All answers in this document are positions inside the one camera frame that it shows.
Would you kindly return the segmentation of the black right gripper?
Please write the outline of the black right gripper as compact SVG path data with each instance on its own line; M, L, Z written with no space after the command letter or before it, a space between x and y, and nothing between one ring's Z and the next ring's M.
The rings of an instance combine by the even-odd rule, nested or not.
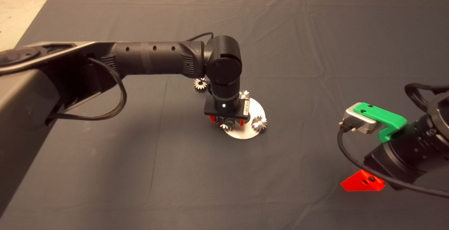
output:
M439 130L427 122L404 126L364 157L364 164L385 176L413 184L439 169ZM365 170L341 183L346 191L381 191L385 182Z

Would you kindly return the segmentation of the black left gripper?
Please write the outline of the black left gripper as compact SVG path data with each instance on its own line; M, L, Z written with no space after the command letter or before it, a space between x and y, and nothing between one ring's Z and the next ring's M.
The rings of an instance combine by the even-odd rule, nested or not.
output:
M215 122L215 117L236 119L239 120L239 126L242 127L249 117L249 105L250 101L246 99L236 98L222 101L209 95L204 104L204 115L208 115L212 122Z

